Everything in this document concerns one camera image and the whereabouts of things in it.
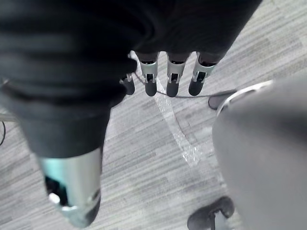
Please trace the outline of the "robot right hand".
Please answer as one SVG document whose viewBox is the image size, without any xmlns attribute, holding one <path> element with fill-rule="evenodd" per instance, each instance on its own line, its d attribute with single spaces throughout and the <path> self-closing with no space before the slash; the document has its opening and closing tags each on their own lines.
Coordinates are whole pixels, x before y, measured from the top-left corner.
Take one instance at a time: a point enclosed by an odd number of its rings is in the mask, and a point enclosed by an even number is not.
<svg viewBox="0 0 307 230">
<path fill-rule="evenodd" d="M 137 67 L 156 93 L 167 54 L 174 97 L 197 53 L 189 93 L 225 56 L 259 0 L 3 0 L 0 102 L 18 120 L 49 200 L 77 228 L 100 208 L 103 144 L 111 109 L 132 94 Z"/>
</svg>

